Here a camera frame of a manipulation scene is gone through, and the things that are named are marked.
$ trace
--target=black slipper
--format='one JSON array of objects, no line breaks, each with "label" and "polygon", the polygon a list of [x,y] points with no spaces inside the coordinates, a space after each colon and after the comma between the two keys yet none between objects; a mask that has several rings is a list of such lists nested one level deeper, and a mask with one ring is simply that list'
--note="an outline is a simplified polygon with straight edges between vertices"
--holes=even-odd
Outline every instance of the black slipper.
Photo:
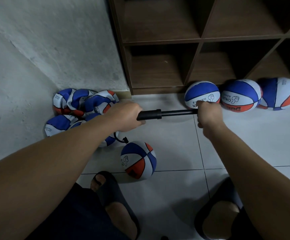
[{"label": "black slipper", "polygon": [[239,198],[239,194],[235,190],[235,187],[232,183],[232,180],[228,177],[223,181],[220,185],[216,193],[212,196],[212,198],[207,202],[205,206],[197,213],[194,221],[194,226],[197,233],[204,239],[210,240],[207,236],[205,236],[203,232],[203,222],[207,218],[208,214],[211,211],[213,205],[215,205],[219,201],[230,201],[238,206],[239,209],[243,207],[243,203]]},{"label": "black slipper", "polygon": [[[103,175],[106,179],[106,182],[103,185],[96,179],[96,175],[98,174]],[[95,180],[95,182],[100,186],[99,189],[96,191],[99,197],[100,203],[104,207],[108,206],[112,202],[119,202],[123,204],[125,208],[127,209],[129,215],[131,216],[132,221],[136,225],[136,228],[137,228],[136,239],[137,239],[140,234],[140,227],[139,227],[138,219],[136,215],[134,214],[134,212],[132,211],[131,207],[128,205],[127,201],[125,200],[115,177],[110,172],[107,172],[107,171],[101,171],[97,173],[96,175],[94,176],[93,180]]]}]

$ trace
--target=inflated basketball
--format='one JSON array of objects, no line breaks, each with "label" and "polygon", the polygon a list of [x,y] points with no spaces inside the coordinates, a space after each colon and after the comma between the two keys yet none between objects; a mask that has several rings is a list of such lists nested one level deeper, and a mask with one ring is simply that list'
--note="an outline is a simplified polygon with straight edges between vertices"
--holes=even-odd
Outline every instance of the inflated basketball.
[{"label": "inflated basketball", "polygon": [[[91,113],[89,115],[87,115],[87,117],[85,118],[86,121],[90,121],[93,118],[95,118],[96,116],[100,116],[101,114],[99,113]],[[111,134],[109,137],[107,137],[104,141],[102,141],[102,143],[99,145],[99,147],[106,147],[106,146],[110,146],[112,145],[114,142],[116,141],[114,134]]]},{"label": "inflated basketball", "polygon": [[121,163],[125,172],[135,179],[148,179],[156,168],[156,155],[146,142],[133,141],[124,146]]},{"label": "inflated basketball", "polygon": [[222,92],[222,104],[233,112],[254,109],[261,98],[262,89],[255,81],[249,79],[233,81]]},{"label": "inflated basketball", "polygon": [[290,107],[290,79],[286,77],[269,78],[259,82],[263,97],[258,108],[282,110]]},{"label": "inflated basketball", "polygon": [[54,110],[62,115],[72,113],[77,117],[85,118],[85,101],[96,93],[96,91],[89,89],[67,88],[61,90],[54,96]]},{"label": "inflated basketball", "polygon": [[78,118],[71,115],[58,115],[47,121],[45,132],[48,137],[68,130],[78,121]]},{"label": "inflated basketball", "polygon": [[209,102],[220,102],[220,91],[218,87],[210,81],[193,83],[185,92],[185,104],[187,107],[197,109],[198,100]]},{"label": "inflated basketball", "polygon": [[85,110],[87,114],[96,112],[103,115],[117,102],[119,102],[119,99],[115,92],[105,90],[87,99],[85,102]]}]

